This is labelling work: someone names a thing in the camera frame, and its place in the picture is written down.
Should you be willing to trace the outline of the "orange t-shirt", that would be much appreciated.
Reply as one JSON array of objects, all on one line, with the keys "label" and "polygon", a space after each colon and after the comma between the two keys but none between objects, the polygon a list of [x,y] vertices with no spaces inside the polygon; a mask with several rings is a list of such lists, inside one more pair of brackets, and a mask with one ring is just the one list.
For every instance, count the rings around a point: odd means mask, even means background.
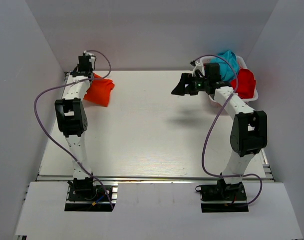
[{"label": "orange t-shirt", "polygon": [[114,87],[115,84],[111,79],[93,80],[84,96],[84,100],[102,107],[108,107],[110,94]]}]

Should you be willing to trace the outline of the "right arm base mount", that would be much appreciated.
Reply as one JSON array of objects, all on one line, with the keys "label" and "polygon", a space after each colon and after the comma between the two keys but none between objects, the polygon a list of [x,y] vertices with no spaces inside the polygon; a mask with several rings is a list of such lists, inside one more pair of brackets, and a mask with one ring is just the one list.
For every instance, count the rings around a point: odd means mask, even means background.
[{"label": "right arm base mount", "polygon": [[216,184],[195,187],[201,197],[202,213],[245,213],[249,211],[247,195],[242,182],[227,184],[223,178]]}]

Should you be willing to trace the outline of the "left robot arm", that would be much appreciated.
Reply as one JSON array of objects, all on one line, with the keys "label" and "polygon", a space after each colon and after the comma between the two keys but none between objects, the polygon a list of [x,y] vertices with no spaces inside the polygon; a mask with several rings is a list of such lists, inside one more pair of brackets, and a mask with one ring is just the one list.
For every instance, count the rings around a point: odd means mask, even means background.
[{"label": "left robot arm", "polygon": [[85,149],[85,131],[88,121],[83,106],[84,96],[91,86],[90,78],[93,77],[94,57],[88,53],[78,57],[79,63],[72,71],[72,85],[67,88],[67,93],[55,101],[55,113],[60,132],[63,133],[69,151],[73,155],[73,185],[80,189],[86,199],[91,200],[97,195],[97,186],[83,169],[90,174],[92,170],[87,162]]}]

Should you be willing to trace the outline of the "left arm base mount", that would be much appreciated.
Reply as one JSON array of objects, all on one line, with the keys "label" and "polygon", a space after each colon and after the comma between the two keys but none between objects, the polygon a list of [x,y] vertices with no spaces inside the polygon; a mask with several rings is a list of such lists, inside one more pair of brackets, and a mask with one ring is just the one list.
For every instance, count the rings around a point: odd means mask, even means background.
[{"label": "left arm base mount", "polygon": [[86,178],[69,180],[64,210],[67,212],[112,212],[116,205],[117,187],[102,186]]}]

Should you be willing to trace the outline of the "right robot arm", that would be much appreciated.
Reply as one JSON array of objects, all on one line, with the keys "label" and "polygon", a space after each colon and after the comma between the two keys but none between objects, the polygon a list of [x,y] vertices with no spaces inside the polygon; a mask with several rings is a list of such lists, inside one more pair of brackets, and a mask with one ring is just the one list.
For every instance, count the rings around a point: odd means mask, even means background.
[{"label": "right robot arm", "polygon": [[197,66],[193,73],[183,73],[172,95],[195,96],[205,92],[219,103],[233,120],[230,133],[232,153],[223,172],[218,178],[224,183],[218,185],[218,195],[227,200],[236,192],[245,175],[250,161],[267,145],[267,114],[248,106],[234,91],[234,88],[221,80],[218,63],[207,63],[203,71]]}]

